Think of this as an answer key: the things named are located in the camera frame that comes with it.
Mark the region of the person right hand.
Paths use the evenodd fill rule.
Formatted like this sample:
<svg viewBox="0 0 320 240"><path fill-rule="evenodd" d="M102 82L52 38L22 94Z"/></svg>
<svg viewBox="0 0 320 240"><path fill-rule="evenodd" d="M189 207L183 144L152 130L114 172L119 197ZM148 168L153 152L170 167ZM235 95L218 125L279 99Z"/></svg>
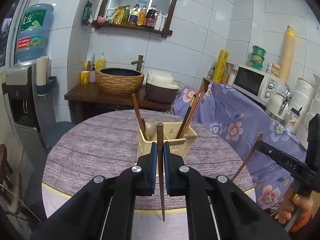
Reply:
<svg viewBox="0 0 320 240"><path fill-rule="evenodd" d="M285 192L284 199L280 204L278 222L280 224L285 224L289 221L295 207L300 207L301 212L289 230L289 233L296 233L309 222L312 218L313 207L313 198L311 196L306 197L301 194L293 194L293 184L291 184Z"/></svg>

